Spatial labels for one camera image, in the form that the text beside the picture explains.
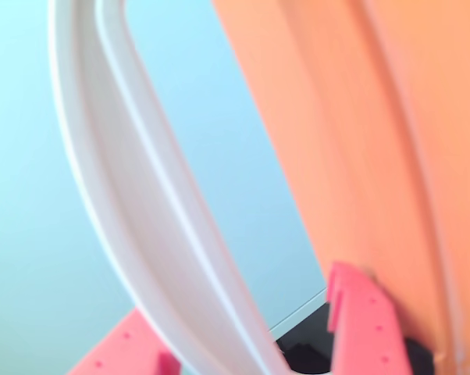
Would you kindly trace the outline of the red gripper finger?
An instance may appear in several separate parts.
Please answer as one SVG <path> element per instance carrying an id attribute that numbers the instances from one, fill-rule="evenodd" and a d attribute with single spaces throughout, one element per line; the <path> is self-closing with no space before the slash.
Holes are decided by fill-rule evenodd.
<path id="1" fill-rule="evenodd" d="M 181 364 L 134 309 L 69 372 L 72 375 L 179 375 Z"/>
<path id="2" fill-rule="evenodd" d="M 333 264 L 328 283 L 331 370 L 341 375 L 411 374 L 396 310 L 366 274 Z"/>

